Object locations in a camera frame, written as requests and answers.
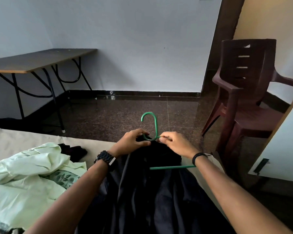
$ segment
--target bed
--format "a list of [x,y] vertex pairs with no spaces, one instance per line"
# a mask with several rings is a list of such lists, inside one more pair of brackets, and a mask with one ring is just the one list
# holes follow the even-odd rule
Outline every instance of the bed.
[[[56,144],[64,143],[70,146],[81,146],[88,151],[88,154],[82,158],[81,162],[86,162],[87,168],[93,165],[93,161],[96,156],[102,150],[108,150],[115,144],[114,142],[91,140],[91,139],[78,139],[63,136],[54,136],[47,134],[38,134],[24,131],[14,131],[0,129],[0,160],[8,158],[20,151],[27,150],[29,148],[37,147],[47,142],[54,142]],[[219,169],[223,171],[219,161],[213,156],[208,156],[209,160],[212,161]],[[182,157],[182,165],[191,165],[191,161]],[[206,181],[202,177],[201,173],[196,168],[188,169],[196,178],[198,184],[204,189],[210,199],[214,202],[217,208],[224,215],[219,203],[208,187]]]

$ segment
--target yellow wall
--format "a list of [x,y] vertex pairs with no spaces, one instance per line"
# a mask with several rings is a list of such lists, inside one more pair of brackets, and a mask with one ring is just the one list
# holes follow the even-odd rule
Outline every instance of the yellow wall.
[[[293,78],[293,0],[245,0],[234,39],[277,39],[277,71]],[[268,91],[286,102],[293,87],[272,82]]]

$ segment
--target hand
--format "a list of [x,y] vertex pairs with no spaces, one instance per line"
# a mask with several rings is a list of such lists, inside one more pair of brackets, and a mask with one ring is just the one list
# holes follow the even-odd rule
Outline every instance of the hand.
[[142,134],[148,135],[149,133],[141,128],[126,132],[125,135],[108,150],[108,153],[113,157],[118,158],[119,156],[129,154],[140,147],[151,145],[151,141],[136,141],[136,138]]
[[182,134],[177,132],[163,132],[159,141],[166,144],[175,153],[190,159],[200,152]]

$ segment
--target black watch strap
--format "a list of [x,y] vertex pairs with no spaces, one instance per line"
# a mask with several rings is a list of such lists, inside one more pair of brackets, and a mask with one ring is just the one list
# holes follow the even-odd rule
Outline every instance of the black watch strap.
[[96,159],[94,160],[93,163],[96,163],[98,160],[102,159],[103,161],[105,161],[108,165],[108,169],[109,171],[113,171],[115,168],[115,160],[116,158],[113,157],[112,155],[110,155],[107,151],[103,150],[101,153],[99,153],[99,155],[96,157]]
[[199,156],[202,156],[202,155],[205,156],[205,157],[207,157],[206,154],[205,153],[202,153],[202,152],[197,153],[196,155],[194,155],[194,157],[192,158],[193,165],[195,165],[196,158],[199,157]]

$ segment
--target wooden tabletop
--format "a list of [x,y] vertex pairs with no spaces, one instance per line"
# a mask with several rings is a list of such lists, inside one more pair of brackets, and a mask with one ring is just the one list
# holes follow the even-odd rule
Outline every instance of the wooden tabletop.
[[28,73],[49,65],[95,52],[90,48],[53,48],[22,55],[0,58],[0,73]]

